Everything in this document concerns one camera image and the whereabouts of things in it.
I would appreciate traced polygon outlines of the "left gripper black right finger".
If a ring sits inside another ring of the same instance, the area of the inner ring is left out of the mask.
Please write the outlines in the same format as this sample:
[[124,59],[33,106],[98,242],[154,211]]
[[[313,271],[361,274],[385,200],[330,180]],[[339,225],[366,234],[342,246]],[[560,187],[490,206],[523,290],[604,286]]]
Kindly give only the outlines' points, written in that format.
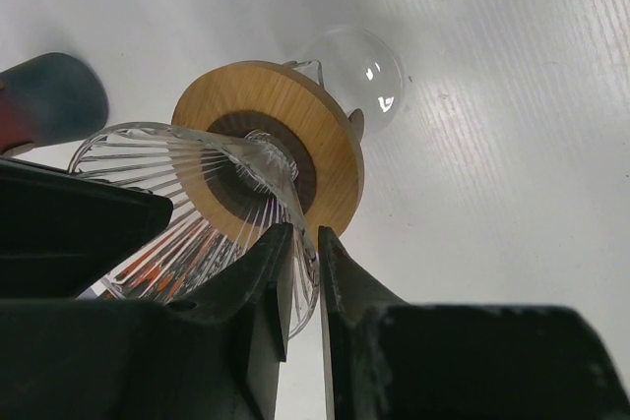
[[331,419],[625,419],[599,335],[549,305],[412,304],[318,233]]

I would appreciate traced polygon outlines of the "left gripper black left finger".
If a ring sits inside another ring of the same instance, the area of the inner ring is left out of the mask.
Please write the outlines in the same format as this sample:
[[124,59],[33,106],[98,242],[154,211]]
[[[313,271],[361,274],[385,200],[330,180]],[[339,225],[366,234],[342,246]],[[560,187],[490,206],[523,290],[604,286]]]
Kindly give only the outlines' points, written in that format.
[[161,233],[172,202],[1,163],[5,419],[271,419],[290,321],[293,228],[271,226],[192,293],[86,299]]

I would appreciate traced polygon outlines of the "clear ribbed glass dripper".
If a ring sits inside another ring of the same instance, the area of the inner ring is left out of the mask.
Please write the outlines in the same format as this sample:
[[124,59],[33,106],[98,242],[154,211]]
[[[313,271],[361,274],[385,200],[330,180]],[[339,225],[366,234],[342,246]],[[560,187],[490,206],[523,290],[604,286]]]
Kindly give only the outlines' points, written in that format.
[[204,218],[242,247],[235,261],[271,226],[291,224],[290,336],[310,321],[318,295],[316,248],[298,201],[296,164],[268,133],[234,138],[155,122],[124,123],[86,139],[68,171],[168,199],[172,215],[159,235],[188,217]]

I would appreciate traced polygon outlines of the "orange coffee filter box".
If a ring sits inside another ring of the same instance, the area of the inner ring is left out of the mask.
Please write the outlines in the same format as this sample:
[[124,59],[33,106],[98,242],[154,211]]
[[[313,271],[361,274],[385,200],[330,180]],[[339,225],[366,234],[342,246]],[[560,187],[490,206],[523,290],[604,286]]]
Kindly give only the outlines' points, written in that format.
[[168,303],[196,289],[243,253],[202,217],[188,217],[93,285],[98,299],[147,298]]

